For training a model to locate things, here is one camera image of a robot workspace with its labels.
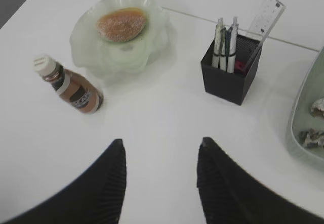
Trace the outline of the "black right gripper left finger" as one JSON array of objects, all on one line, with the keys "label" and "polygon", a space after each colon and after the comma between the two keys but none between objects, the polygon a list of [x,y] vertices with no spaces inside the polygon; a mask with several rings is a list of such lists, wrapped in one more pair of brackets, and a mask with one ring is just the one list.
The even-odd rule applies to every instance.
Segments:
[{"label": "black right gripper left finger", "polygon": [[118,223],[126,186],[126,151],[115,139],[72,183],[7,223]]}]

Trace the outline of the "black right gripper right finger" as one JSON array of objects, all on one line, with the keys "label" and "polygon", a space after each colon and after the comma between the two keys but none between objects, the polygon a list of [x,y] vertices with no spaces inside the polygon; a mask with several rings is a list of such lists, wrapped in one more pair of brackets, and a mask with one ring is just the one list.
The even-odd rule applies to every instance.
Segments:
[{"label": "black right gripper right finger", "polygon": [[207,223],[323,223],[254,179],[210,137],[199,147],[197,188]]}]

